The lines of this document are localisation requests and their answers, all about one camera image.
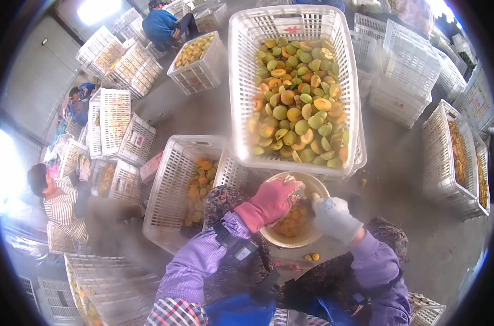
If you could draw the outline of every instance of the white glove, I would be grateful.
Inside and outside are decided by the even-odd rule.
[[[312,209],[316,213],[314,226],[322,233],[341,241],[348,247],[361,230],[363,223],[353,218],[348,203],[338,197],[321,198],[312,194]]]

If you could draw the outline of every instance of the blue jacket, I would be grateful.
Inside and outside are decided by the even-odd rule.
[[[159,47],[161,43],[171,39],[174,32],[172,26],[176,21],[178,18],[167,10],[151,10],[142,22],[142,28],[154,46]]]

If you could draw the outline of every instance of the wall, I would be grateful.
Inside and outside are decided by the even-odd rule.
[[[78,73],[74,57],[79,49],[53,18],[44,17],[15,59],[1,108],[37,138],[45,138],[59,101]]]
[[[66,0],[58,5],[57,15],[77,34],[82,41],[87,41],[100,27],[105,25],[107,29],[112,31],[113,22],[120,17],[124,12],[131,9],[131,5],[126,0],[121,0],[122,7],[119,11],[113,15],[106,17],[105,19],[87,26],[81,21],[77,14],[78,9],[85,0]]]

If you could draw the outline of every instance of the striped shirt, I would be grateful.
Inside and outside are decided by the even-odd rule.
[[[82,243],[87,243],[87,230],[83,218],[74,217],[74,203],[78,192],[66,177],[56,180],[57,188],[64,193],[55,198],[44,199],[44,209],[49,220],[63,233]]]

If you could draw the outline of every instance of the cardboard box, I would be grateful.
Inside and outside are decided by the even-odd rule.
[[[142,183],[148,184],[152,180],[154,180],[156,171],[158,170],[158,166],[160,166],[160,162],[162,161],[162,155],[163,151],[156,154],[154,158],[150,159],[140,168],[140,177],[142,179]]]

